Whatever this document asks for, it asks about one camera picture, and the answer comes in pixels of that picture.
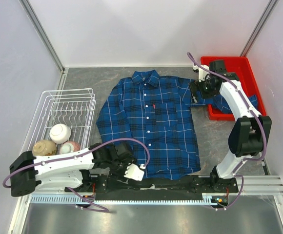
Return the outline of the blue plaid shirt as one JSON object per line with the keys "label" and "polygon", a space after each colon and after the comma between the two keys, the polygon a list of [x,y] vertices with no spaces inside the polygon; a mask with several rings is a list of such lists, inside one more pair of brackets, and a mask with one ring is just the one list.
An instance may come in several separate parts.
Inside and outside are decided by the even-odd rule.
{"label": "blue plaid shirt", "polygon": [[220,95],[193,102],[189,82],[154,70],[122,78],[99,113],[101,140],[128,138],[137,162],[146,164],[146,178],[179,179],[200,171],[191,109],[212,105],[225,114],[231,111]]}

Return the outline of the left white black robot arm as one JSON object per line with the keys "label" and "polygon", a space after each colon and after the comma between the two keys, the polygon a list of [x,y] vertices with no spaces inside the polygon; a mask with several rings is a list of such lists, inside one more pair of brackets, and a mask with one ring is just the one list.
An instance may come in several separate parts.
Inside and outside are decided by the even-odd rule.
{"label": "left white black robot arm", "polygon": [[35,156],[32,151],[21,153],[9,167],[3,186],[12,197],[29,195],[35,191],[89,191],[94,181],[92,169],[109,169],[110,174],[124,182],[141,181],[144,166],[138,166],[129,145],[97,143],[90,148],[53,156]]}

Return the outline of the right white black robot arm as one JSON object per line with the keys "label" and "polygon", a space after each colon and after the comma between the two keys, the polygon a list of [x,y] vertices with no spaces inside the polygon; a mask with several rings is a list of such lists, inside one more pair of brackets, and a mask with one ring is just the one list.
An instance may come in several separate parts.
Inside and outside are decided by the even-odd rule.
{"label": "right white black robot arm", "polygon": [[193,61],[193,70],[198,73],[198,79],[189,84],[193,101],[221,95],[235,119],[228,138],[229,151],[212,170],[208,183],[211,190],[220,192],[226,187],[226,179],[235,177],[246,162],[265,158],[272,121],[254,107],[237,74],[228,72],[223,60],[209,66]]}

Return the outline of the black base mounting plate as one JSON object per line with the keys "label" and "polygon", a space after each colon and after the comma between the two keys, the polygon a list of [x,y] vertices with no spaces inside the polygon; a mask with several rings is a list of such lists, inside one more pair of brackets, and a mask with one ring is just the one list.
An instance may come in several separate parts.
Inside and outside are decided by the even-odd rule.
{"label": "black base mounting plate", "polygon": [[142,181],[128,179],[121,183],[109,175],[92,175],[82,185],[73,189],[77,193],[94,193],[99,198],[199,198],[206,194],[238,193],[237,180],[217,179],[208,176],[186,175],[180,179],[146,178]]}

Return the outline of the red plastic bin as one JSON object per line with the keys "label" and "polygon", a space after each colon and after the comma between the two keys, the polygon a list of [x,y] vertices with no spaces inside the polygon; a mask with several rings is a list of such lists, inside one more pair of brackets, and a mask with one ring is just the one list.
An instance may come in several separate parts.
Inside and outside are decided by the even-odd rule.
{"label": "red plastic bin", "polygon": [[[228,72],[235,72],[239,77],[243,91],[250,99],[255,95],[257,98],[257,104],[253,104],[256,109],[266,116],[266,110],[258,89],[255,77],[253,75],[250,63],[246,57],[224,57],[224,56],[203,56],[200,58],[201,64],[209,65],[210,62],[215,60],[224,60],[226,70]],[[224,114],[219,109],[212,105],[207,106],[208,117],[210,120],[215,121],[234,121],[232,114]]]}

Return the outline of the pink patterned ceramic bowl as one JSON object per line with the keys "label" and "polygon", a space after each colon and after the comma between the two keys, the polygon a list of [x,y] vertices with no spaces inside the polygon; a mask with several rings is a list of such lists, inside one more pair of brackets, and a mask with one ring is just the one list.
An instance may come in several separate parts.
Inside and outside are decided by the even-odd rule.
{"label": "pink patterned ceramic bowl", "polygon": [[81,145],[75,141],[68,141],[60,147],[60,154],[69,154],[81,149]]}

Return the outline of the white ceramic bowl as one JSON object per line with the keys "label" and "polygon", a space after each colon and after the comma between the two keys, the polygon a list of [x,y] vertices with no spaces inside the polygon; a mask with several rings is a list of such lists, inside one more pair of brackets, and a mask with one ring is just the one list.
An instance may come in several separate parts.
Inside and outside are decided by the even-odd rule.
{"label": "white ceramic bowl", "polygon": [[69,140],[71,129],[65,124],[56,124],[50,129],[49,136],[56,144],[62,144]]}

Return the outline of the beige ceramic bowl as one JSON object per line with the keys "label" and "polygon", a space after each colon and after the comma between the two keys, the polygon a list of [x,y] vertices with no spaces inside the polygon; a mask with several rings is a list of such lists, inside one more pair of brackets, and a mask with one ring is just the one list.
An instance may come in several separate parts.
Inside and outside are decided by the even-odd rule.
{"label": "beige ceramic bowl", "polygon": [[50,140],[40,140],[32,149],[33,156],[53,156],[57,152],[57,146]]}

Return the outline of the aluminium slotted rail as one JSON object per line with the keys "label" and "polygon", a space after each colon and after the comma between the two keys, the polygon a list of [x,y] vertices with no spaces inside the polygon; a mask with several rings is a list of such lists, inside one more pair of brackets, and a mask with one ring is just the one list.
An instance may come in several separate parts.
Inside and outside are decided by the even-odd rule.
{"label": "aluminium slotted rail", "polygon": [[[33,194],[30,202],[34,204],[78,204],[87,205],[76,195],[63,194]],[[97,205],[217,205],[217,201],[210,195],[202,195],[199,198],[99,198],[94,199]]]}

